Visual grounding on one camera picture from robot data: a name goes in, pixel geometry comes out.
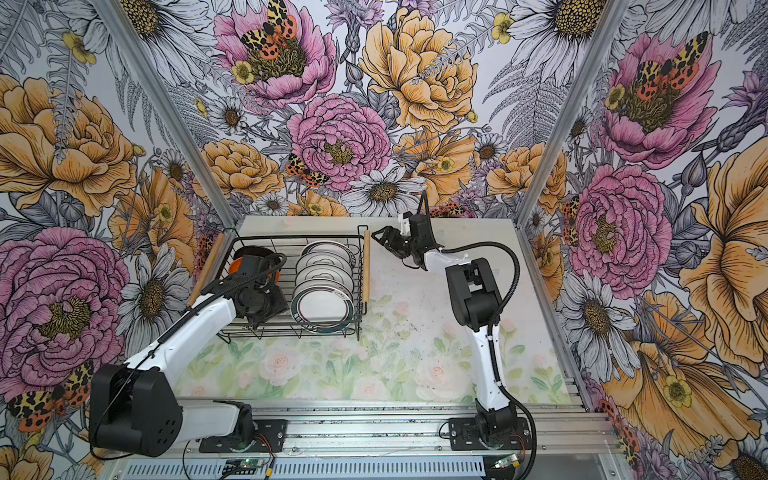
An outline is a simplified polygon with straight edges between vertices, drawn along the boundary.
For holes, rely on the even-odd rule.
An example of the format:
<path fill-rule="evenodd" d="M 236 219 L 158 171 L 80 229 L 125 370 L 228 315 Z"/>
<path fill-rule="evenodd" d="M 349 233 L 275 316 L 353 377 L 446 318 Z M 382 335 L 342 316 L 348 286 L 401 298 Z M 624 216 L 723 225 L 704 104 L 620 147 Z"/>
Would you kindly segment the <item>black wire dish rack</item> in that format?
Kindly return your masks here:
<path fill-rule="evenodd" d="M 361 338 L 362 318 L 367 313 L 367 304 L 362 301 L 362 249 L 364 231 L 369 230 L 365 224 L 359 224 L 355 230 L 346 228 L 332 233 L 271 233 L 263 235 L 246 235 L 234 237 L 224 243 L 222 253 L 218 258 L 217 276 L 223 278 L 228 274 L 229 266 L 235 260 L 234 252 L 240 247 L 246 245 L 258 245 L 269 248 L 276 253 L 282 253 L 286 256 L 286 263 L 280 270 L 280 279 L 278 285 L 290 304 L 293 298 L 293 291 L 296 285 L 296 264 L 302 256 L 302 250 L 311 242 L 319 240 L 331 240 L 340 242 L 352 250 L 355 260 L 352 265 L 352 278 L 354 280 L 354 289 L 352 291 L 352 302 L 355 307 L 354 319 L 349 325 L 334 333 L 318 333 L 307 330 L 295 322 L 288 310 L 268 321 L 265 325 L 251 329 L 247 322 L 242 318 L 235 319 L 229 326 L 225 327 L 218 337 L 223 341 L 230 343 L 236 339 L 263 339 L 280 337 L 352 337 L 356 340 Z"/>

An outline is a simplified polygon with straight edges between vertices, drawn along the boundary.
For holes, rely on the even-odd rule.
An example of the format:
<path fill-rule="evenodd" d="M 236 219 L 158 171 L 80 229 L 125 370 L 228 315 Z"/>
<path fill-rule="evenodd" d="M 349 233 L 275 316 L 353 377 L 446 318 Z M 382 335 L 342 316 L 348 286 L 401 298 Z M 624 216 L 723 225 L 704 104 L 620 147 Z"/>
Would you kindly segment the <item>white plate orange sunburst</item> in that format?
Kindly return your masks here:
<path fill-rule="evenodd" d="M 303 254 L 296 264 L 296 272 L 299 273 L 302 270 L 313 266 L 333 266 L 348 274 L 352 273 L 352 265 L 347 259 L 344 259 L 335 253 L 326 251 L 315 251 Z"/>

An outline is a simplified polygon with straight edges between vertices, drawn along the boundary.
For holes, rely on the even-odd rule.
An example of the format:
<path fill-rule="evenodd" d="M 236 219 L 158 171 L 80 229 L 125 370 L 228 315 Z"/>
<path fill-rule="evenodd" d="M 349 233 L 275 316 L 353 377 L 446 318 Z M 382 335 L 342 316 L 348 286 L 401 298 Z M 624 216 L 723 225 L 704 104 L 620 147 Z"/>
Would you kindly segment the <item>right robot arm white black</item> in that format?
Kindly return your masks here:
<path fill-rule="evenodd" d="M 410 258 L 417 268 L 445 273 L 454 318 L 470 332 L 475 431 L 486 446 L 500 446 L 519 425 L 518 401 L 503 380 L 497 329 L 519 282 L 520 263 L 516 254 L 506 245 L 492 241 L 446 248 L 436 241 L 427 213 L 403 214 L 398 227 L 385 226 L 375 231 L 372 238 L 400 260 Z M 513 276 L 506 294 L 500 292 L 489 261 L 469 256 L 470 251 L 479 248 L 497 248 L 509 255 Z"/>

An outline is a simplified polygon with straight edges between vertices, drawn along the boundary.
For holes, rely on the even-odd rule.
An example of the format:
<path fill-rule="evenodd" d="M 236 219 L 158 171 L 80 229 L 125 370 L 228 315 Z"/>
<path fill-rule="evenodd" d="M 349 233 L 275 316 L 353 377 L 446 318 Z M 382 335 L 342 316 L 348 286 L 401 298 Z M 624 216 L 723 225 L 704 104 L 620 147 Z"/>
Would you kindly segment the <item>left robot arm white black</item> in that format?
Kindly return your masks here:
<path fill-rule="evenodd" d="M 209 283 L 157 340 L 121 364 L 100 367 L 91 381 L 88 440 L 110 459 L 159 457 L 178 442 L 217 438 L 238 446 L 256 437 L 250 406 L 214 400 L 184 406 L 174 393 L 181 374 L 203 347 L 239 317 L 270 316 L 282 293 L 278 267 L 240 267 Z"/>

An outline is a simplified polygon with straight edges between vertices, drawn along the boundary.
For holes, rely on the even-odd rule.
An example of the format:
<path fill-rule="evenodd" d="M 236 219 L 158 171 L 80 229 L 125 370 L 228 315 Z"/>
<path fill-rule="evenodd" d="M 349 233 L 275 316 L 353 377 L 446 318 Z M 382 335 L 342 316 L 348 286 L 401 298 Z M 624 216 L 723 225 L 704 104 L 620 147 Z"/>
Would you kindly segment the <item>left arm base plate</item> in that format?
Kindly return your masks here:
<path fill-rule="evenodd" d="M 252 426 L 226 436 L 207 437 L 198 451 L 205 454 L 279 453 L 283 450 L 288 422 L 283 419 L 256 419 Z"/>

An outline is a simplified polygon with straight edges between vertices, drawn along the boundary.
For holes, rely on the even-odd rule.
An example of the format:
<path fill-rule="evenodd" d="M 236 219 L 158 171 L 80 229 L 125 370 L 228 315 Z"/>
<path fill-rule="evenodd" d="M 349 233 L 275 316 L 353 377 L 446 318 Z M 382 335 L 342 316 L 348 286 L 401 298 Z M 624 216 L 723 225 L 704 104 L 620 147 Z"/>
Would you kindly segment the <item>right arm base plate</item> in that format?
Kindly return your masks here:
<path fill-rule="evenodd" d="M 532 431 L 526 419 L 518 420 L 518 427 L 507 433 L 495 434 L 488 441 L 481 438 L 474 418 L 450 418 L 444 432 L 452 451 L 532 449 Z"/>

